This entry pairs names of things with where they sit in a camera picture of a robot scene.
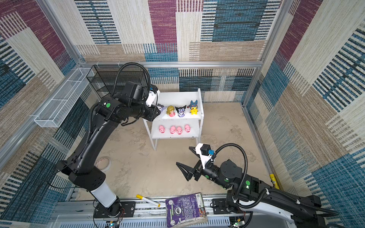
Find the yellow toy figure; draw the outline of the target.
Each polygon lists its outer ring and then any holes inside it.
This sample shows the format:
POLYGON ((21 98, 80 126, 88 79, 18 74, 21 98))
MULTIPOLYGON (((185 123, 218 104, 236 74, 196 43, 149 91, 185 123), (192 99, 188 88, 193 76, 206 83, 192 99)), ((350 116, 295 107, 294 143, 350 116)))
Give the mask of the yellow toy figure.
POLYGON ((190 104, 187 106, 187 108, 190 109, 190 114, 191 115, 196 115, 198 114, 198 100, 191 100, 190 104))

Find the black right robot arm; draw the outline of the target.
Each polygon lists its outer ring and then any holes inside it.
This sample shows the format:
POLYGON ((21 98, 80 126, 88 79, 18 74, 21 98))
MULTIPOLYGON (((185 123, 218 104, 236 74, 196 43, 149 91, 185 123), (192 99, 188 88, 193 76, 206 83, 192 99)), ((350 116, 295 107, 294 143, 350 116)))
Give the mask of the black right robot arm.
POLYGON ((198 181, 204 177, 227 190, 225 199, 213 201, 215 213, 259 212, 293 222, 298 228, 326 227, 324 217, 317 213, 321 209, 319 197, 300 197, 276 189, 248 175, 246 167, 230 159, 216 166, 216 154, 207 144, 189 149, 199 160, 194 167, 176 163, 185 179, 198 181))

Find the doll toy figure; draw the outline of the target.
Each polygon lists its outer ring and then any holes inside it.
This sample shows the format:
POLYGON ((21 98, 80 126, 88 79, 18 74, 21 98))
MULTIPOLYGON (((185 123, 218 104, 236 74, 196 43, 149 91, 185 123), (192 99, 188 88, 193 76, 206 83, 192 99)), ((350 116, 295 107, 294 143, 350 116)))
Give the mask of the doll toy figure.
POLYGON ((166 114, 169 116, 169 117, 174 117, 175 116, 175 107, 170 105, 167 107, 166 109, 166 114))

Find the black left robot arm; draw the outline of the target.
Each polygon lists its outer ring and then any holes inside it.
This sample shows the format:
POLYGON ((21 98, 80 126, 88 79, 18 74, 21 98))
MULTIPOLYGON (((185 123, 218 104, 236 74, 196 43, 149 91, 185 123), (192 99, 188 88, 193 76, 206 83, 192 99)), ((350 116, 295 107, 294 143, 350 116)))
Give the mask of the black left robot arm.
POLYGON ((160 91, 155 85, 141 86, 128 81, 121 92, 104 96, 94 105, 89 116, 88 131, 80 145, 57 168, 69 180, 89 191, 106 209, 117 207, 118 198, 106 184, 106 175, 95 162, 109 136, 119 125, 129 125, 129 118, 153 121, 160 110, 160 91))

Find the pink pig toy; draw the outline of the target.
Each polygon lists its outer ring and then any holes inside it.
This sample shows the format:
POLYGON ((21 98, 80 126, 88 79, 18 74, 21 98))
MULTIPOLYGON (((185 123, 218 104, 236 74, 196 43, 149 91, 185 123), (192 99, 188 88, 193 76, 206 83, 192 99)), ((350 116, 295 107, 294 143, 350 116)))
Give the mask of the pink pig toy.
POLYGON ((162 133, 162 134, 165 133, 165 127, 160 125, 159 126, 159 132, 162 133))
POLYGON ((178 126, 177 129, 176 129, 177 134, 181 135, 182 131, 183 131, 183 129, 180 126, 178 126))
POLYGON ((174 134, 176 132, 176 127, 173 125, 173 126, 171 126, 171 128, 170 128, 170 134, 174 134))
POLYGON ((185 132, 186 132, 186 133, 190 133, 190 131, 191 131, 191 127, 190 127, 190 125, 186 124, 186 125, 184 126, 184 130, 185 130, 185 132))

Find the black purple Kuromi figurine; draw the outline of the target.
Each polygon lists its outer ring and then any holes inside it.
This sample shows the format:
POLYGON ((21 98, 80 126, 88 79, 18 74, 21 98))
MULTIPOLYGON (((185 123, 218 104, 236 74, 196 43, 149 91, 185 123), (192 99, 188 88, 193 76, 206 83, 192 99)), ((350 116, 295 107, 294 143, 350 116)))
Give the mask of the black purple Kuromi figurine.
POLYGON ((177 114, 180 118, 185 116, 185 109, 186 109, 186 105, 181 106, 181 107, 175 107, 177 114))

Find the purple toy figure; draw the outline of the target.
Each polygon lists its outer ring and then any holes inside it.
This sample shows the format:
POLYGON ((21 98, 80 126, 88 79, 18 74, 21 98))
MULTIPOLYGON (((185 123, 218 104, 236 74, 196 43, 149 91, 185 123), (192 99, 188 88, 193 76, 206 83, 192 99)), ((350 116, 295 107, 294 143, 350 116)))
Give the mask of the purple toy figure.
POLYGON ((163 112, 166 109, 166 106, 164 106, 162 104, 158 104, 157 108, 160 110, 160 112, 163 112))

